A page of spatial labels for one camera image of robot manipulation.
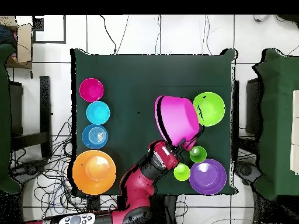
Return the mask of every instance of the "pink bowl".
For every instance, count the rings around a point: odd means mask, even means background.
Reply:
[[[160,98],[162,98],[162,101],[159,107],[158,102]],[[196,140],[192,141],[192,143],[190,143],[190,141],[199,132],[199,121],[192,102],[187,98],[173,96],[159,96],[156,99],[156,123],[163,139],[166,140],[164,132],[162,131],[163,127],[160,126],[158,120],[159,109],[161,111],[164,129],[171,139],[172,145],[178,146],[180,141],[185,138],[187,143],[185,143],[183,147],[187,151],[190,151]]]
[[[81,82],[79,87],[80,96],[87,102],[96,102],[104,94],[102,83],[95,78],[88,78]]]

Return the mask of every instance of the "lime green bowl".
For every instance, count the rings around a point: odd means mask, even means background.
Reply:
[[[179,181],[185,181],[190,177],[190,169],[183,163],[179,163],[173,170],[175,178]]]
[[[199,123],[207,127],[218,124],[225,113],[223,99],[212,92],[205,92],[196,96],[193,100],[193,106]]]
[[[189,152],[192,162],[200,163],[207,158],[207,151],[200,146],[193,146]]]

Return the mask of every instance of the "button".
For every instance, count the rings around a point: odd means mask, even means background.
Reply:
[[[71,224],[80,224],[80,222],[81,222],[81,217],[78,216],[78,215],[74,215],[74,216],[72,216],[70,222],[71,222]]]

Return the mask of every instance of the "green cup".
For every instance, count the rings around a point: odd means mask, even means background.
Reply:
[[[190,177],[190,169],[183,163],[179,163],[173,170],[175,178],[179,181],[185,181]]]
[[[207,151],[200,146],[193,146],[189,152],[192,162],[200,163],[207,158]]]

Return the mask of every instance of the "dark green table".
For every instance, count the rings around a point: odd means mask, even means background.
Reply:
[[[290,170],[293,91],[299,89],[299,58],[267,49],[254,68],[265,92],[260,103],[263,129],[259,140],[263,175],[253,185],[269,200],[278,195],[299,195],[299,176]]]
[[[154,103],[158,96],[181,96],[194,99],[199,93],[214,92],[225,103],[222,121],[207,127],[197,141],[206,148],[208,158],[219,161],[227,171],[227,184],[221,194],[233,194],[230,187],[230,108],[231,63],[235,51],[221,55],[89,55],[71,50],[72,56],[72,136],[77,140],[73,153],[88,148],[82,142],[82,131],[91,124],[86,117],[89,105],[79,95],[80,83],[86,78],[97,78],[104,85],[101,101],[108,104],[111,115],[103,126],[108,142],[101,149],[116,164],[116,181],[105,194],[119,194],[123,174],[144,156],[148,145],[162,139],[155,123]],[[185,164],[192,166],[184,152]],[[173,172],[157,182],[159,194],[197,194],[189,181],[177,181]]]

